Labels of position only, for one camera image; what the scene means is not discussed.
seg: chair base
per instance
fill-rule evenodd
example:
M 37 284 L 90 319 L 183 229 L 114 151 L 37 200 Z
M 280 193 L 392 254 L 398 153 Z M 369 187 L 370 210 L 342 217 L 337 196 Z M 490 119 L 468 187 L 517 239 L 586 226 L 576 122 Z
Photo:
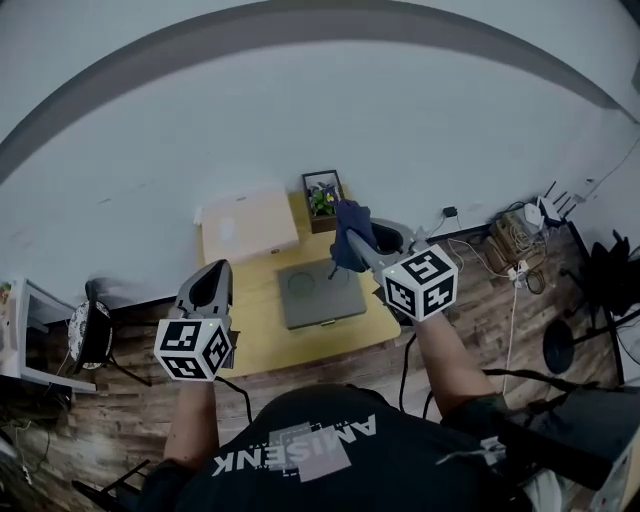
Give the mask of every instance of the chair base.
M 573 363 L 574 342 L 571 328 L 562 320 L 547 327 L 542 342 L 542 353 L 547 368 L 554 373 L 566 372 Z

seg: beige box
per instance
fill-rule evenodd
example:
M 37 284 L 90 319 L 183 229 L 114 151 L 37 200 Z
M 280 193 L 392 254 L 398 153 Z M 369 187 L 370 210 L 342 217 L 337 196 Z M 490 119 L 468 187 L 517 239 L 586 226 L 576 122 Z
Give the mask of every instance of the beige box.
M 202 212 L 205 263 L 241 263 L 299 244 L 284 187 L 270 187 L 214 203 Z

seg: power adapter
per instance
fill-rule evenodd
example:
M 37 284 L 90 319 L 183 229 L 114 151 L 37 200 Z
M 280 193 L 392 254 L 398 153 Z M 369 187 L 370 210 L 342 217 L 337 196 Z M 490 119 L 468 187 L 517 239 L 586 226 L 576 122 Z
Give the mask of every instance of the power adapter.
M 455 206 L 447 206 L 446 208 L 442 209 L 442 214 L 447 219 L 450 219 L 451 217 L 457 217 L 458 216 L 458 209 Z

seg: table top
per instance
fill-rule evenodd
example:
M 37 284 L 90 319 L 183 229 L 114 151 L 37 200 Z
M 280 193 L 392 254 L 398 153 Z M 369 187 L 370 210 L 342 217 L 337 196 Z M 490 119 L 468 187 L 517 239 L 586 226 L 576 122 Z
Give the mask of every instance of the table top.
M 233 369 L 221 370 L 222 377 L 238 377 L 285 368 L 368 347 L 395 338 L 400 326 L 373 292 L 378 288 L 371 272 L 359 274 L 367 312 L 337 320 L 288 330 L 280 300 L 276 272 L 330 257 L 335 231 L 312 234 L 302 192 L 289 194 L 289 205 L 300 245 L 234 264 L 231 328 L 240 331 Z M 204 256 L 200 250 L 200 263 Z

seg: cloth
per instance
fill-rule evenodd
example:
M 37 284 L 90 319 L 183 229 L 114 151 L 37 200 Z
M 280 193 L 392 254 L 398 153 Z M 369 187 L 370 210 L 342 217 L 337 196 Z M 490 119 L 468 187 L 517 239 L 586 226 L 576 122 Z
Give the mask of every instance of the cloth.
M 354 272 L 365 272 L 368 267 L 363 265 L 362 259 L 349 245 L 347 231 L 352 229 L 375 249 L 377 243 L 371 227 L 371 210 L 366 206 L 360 206 L 356 201 L 342 199 L 336 206 L 336 217 L 336 241 L 329 248 L 331 259 L 339 267 Z
M 482 456 L 436 465 L 452 452 L 477 450 L 491 415 L 506 408 L 501 396 L 481 401 L 456 409 L 442 426 L 358 388 L 292 391 L 267 405 L 202 471 L 160 464 L 138 511 L 530 509 L 524 493 Z

